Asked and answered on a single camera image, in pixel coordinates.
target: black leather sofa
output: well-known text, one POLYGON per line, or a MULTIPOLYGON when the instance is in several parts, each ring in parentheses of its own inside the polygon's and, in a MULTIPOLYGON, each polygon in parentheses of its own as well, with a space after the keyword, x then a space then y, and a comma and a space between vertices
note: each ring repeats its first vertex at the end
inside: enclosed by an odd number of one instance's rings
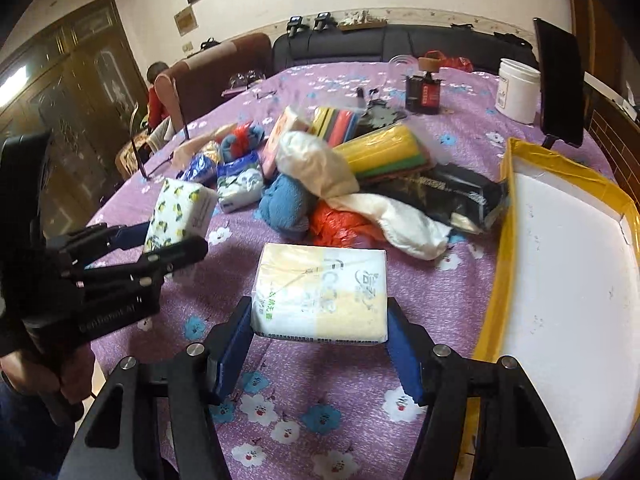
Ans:
POLYGON ((496 75, 503 57, 538 68, 527 41, 513 34, 476 32, 471 25, 387 25, 350 32, 329 28, 299 32, 292 39, 285 34, 273 43, 273 68, 277 73, 314 63, 387 62, 401 54, 420 57, 429 50, 439 50, 449 57, 467 57, 475 70, 496 75))

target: brown chair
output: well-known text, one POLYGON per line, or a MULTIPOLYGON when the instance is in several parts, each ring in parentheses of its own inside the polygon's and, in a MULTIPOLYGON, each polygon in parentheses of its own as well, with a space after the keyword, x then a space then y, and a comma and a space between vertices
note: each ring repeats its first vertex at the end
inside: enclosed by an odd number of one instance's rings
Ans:
POLYGON ((182 59, 162 72, 154 86, 178 131, 185 121, 190 123, 221 105, 231 76, 249 70, 273 73, 271 40, 266 34, 223 41, 182 59))

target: blue gripper pad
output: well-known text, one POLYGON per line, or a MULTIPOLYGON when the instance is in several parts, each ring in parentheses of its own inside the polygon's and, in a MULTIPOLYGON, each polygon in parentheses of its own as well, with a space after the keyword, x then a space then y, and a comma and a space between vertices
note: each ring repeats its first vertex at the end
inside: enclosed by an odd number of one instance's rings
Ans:
POLYGON ((236 387, 244 359, 254 338, 254 329, 251 328, 251 298, 242 298, 226 325, 230 333, 218 362, 218 380, 213 391, 220 402, 223 402, 236 387))
POLYGON ((420 361, 416 355, 411 334, 411 325, 400 310, 398 302, 394 298, 388 299, 386 310, 387 341, 386 352, 391 357, 391 362, 396 368, 398 378, 404 392, 411 396, 416 404, 425 405, 424 389, 420 380, 420 361))
POLYGON ((144 245, 147 231, 149 231, 149 222, 132 225, 131 227, 123 227, 111 237, 111 247, 113 249, 127 251, 134 247, 144 245))

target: cork lid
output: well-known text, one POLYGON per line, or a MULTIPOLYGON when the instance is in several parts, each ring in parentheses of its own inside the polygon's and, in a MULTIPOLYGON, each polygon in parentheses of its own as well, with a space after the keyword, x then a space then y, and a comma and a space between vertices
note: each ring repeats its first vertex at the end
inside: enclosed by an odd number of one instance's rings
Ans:
POLYGON ((433 57, 421 57, 418 59, 418 66, 420 70, 424 70, 425 72, 439 72, 440 60, 434 59, 433 57))

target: red shirt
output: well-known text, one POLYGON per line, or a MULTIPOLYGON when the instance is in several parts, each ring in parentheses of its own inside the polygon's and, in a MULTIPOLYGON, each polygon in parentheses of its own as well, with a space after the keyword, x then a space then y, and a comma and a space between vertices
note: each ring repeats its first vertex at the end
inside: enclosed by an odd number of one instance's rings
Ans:
POLYGON ((159 124, 169 116, 169 110, 162 104, 156 89, 149 89, 149 129, 155 130, 159 124))

